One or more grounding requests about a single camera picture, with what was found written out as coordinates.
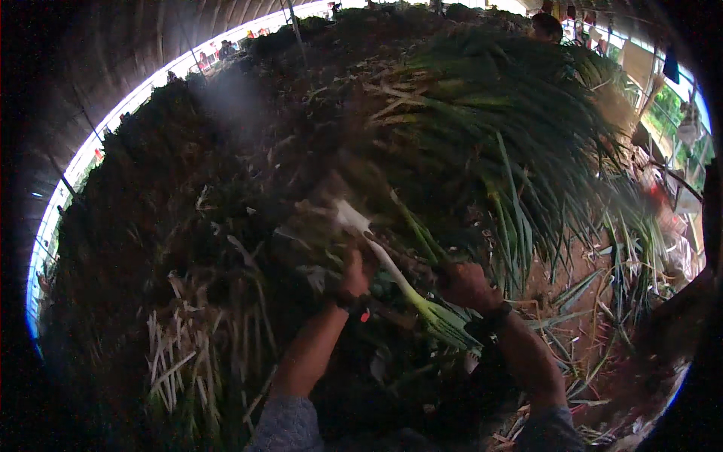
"red object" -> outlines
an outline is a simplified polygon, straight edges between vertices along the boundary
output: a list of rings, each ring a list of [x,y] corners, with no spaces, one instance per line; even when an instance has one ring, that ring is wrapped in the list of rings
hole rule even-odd
[[[590,25],[597,25],[597,15],[595,14],[595,11],[587,11],[583,21],[585,23],[589,23]]]

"hand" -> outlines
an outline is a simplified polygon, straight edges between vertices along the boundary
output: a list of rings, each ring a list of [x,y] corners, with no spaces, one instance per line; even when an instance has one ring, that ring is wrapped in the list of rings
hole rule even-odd
[[[339,289],[353,297],[366,294],[378,266],[374,252],[363,239],[351,240],[344,252],[344,275]]]
[[[447,303],[468,307],[483,314],[502,305],[502,293],[489,286],[479,264],[460,263],[445,267],[448,285],[441,289]]]

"white onion stalk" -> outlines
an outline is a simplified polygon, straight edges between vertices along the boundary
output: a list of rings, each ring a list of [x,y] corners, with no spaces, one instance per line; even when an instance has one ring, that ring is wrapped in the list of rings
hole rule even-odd
[[[361,235],[367,240],[369,247],[372,248],[377,259],[379,259],[381,266],[389,272],[405,298],[412,303],[427,320],[430,333],[447,344],[459,349],[470,349],[479,345],[477,341],[465,332],[464,320],[460,319],[459,316],[447,308],[430,302],[419,295],[409,281],[406,280],[386,250],[375,241],[366,237],[365,233],[372,234],[369,230],[371,221],[368,218],[356,211],[356,209],[351,207],[345,200],[336,200],[334,204],[337,210],[337,222],[350,234]]]

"watch strap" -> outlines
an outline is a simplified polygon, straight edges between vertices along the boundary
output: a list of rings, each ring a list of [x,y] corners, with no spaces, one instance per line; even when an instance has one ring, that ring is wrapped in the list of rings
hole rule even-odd
[[[507,316],[512,312],[512,305],[503,302],[497,309],[485,312],[482,318],[474,317],[464,325],[464,330],[482,345],[489,345],[500,328],[505,324]]]

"person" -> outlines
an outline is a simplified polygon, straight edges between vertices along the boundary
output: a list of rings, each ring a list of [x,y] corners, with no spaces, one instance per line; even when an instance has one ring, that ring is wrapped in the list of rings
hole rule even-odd
[[[201,52],[198,56],[198,67],[200,70],[204,70],[208,67],[208,57],[205,52]]]
[[[340,288],[322,311],[301,329],[279,363],[269,399],[247,451],[325,450],[317,412],[309,395],[325,374],[336,342],[350,318],[350,311],[354,311],[359,297],[369,290],[369,282],[377,268],[376,259],[370,254],[366,245],[347,246]],[[479,265],[449,265],[443,275],[445,287],[440,291],[445,300],[476,310],[483,316],[483,321],[497,337],[495,346],[508,372],[529,398],[531,413],[518,436],[518,450],[582,451],[584,446],[573,427],[567,405],[565,381],[552,352],[542,339],[527,327],[519,315],[511,312],[500,291],[489,286]],[[439,450],[423,436],[408,429],[398,435],[378,439],[381,442],[373,446],[355,443],[353,438],[349,438],[344,443],[350,446],[334,446],[331,449]]]
[[[562,25],[551,14],[540,12],[532,16],[530,37],[554,44],[562,40]]]
[[[231,43],[227,40],[221,41],[221,50],[218,51],[218,59],[221,61],[227,59],[234,54],[234,48],[231,47]]]

